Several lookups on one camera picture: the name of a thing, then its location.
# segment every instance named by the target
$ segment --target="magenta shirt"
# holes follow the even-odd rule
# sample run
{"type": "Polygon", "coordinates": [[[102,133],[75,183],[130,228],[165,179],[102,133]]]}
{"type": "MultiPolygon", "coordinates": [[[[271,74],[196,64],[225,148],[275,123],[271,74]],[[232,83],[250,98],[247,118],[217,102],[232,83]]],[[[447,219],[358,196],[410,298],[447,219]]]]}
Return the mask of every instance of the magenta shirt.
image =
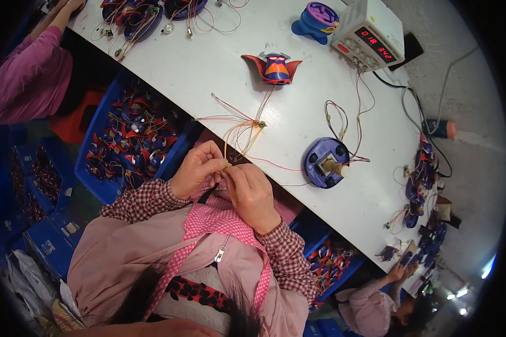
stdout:
{"type": "Polygon", "coordinates": [[[0,124],[27,122],[54,115],[73,67],[60,47],[62,32],[47,28],[32,41],[28,35],[0,66],[0,124]]]}

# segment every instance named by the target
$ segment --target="small label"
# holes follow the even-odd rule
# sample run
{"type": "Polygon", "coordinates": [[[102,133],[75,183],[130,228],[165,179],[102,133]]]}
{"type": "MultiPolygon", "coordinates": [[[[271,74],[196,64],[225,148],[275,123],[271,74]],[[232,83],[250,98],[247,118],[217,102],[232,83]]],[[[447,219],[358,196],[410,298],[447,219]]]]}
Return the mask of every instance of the small label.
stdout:
{"type": "Polygon", "coordinates": [[[74,234],[80,228],[76,223],[70,222],[66,226],[69,233],[74,234]]]}
{"type": "Polygon", "coordinates": [[[47,240],[43,245],[41,245],[41,250],[48,256],[50,253],[54,252],[56,248],[50,240],[47,240]]]}

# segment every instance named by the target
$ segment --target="toy figure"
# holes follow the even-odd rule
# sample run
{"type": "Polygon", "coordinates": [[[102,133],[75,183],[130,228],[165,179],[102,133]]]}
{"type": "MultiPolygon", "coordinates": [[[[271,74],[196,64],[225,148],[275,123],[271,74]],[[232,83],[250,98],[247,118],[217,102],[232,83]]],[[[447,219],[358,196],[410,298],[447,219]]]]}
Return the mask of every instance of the toy figure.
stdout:
{"type": "Polygon", "coordinates": [[[244,59],[250,59],[255,62],[259,74],[264,79],[264,84],[291,84],[298,64],[302,63],[302,61],[292,61],[286,63],[285,61],[290,60],[290,56],[283,53],[265,54],[262,52],[259,56],[266,59],[266,61],[263,61],[261,58],[256,56],[242,55],[244,59]]]}
{"type": "Polygon", "coordinates": [[[397,252],[399,252],[399,249],[392,246],[386,246],[380,254],[375,256],[382,256],[382,262],[385,262],[390,261],[397,252]]]}
{"type": "Polygon", "coordinates": [[[311,35],[320,44],[328,44],[328,35],[336,31],[340,19],[337,13],[319,2],[310,2],[292,23],[292,32],[296,35],[311,35]]]}

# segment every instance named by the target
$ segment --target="black strap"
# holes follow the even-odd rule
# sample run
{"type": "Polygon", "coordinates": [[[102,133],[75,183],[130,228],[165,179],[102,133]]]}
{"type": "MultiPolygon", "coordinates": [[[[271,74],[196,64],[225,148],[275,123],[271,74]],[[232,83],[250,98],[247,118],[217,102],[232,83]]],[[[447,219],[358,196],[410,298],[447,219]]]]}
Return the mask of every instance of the black strap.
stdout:
{"type": "Polygon", "coordinates": [[[197,201],[199,204],[206,204],[206,201],[208,200],[209,196],[216,190],[216,188],[219,186],[219,183],[216,183],[214,187],[209,189],[208,191],[204,192],[202,197],[197,201]]]}

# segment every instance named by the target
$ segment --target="hand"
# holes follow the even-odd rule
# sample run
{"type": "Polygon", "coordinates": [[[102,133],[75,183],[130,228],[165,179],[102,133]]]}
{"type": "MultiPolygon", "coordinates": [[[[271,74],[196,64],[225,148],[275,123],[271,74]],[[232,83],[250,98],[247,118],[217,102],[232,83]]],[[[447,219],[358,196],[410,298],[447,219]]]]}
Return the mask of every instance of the hand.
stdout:
{"type": "Polygon", "coordinates": [[[403,277],[401,277],[401,280],[406,280],[407,278],[411,277],[414,272],[416,272],[416,269],[418,269],[418,262],[415,262],[413,264],[408,265],[405,268],[405,272],[403,273],[403,277]]]}
{"type": "Polygon", "coordinates": [[[405,267],[403,267],[399,262],[395,264],[395,266],[392,267],[390,272],[388,273],[388,281],[396,282],[403,277],[403,274],[405,273],[405,267]]]}
{"type": "Polygon", "coordinates": [[[65,4],[64,8],[67,8],[69,11],[71,11],[73,13],[74,11],[76,11],[78,9],[82,9],[84,7],[85,3],[86,3],[85,0],[69,0],[65,4]]]}
{"type": "Polygon", "coordinates": [[[272,185],[253,164],[229,167],[223,172],[236,212],[255,232],[270,233],[281,222],[274,208],[272,185]]]}
{"type": "Polygon", "coordinates": [[[170,190],[180,199],[196,195],[208,176],[212,176],[210,186],[221,182],[222,171],[228,161],[214,141],[210,140],[189,150],[178,172],[170,181],[170,190]]]}

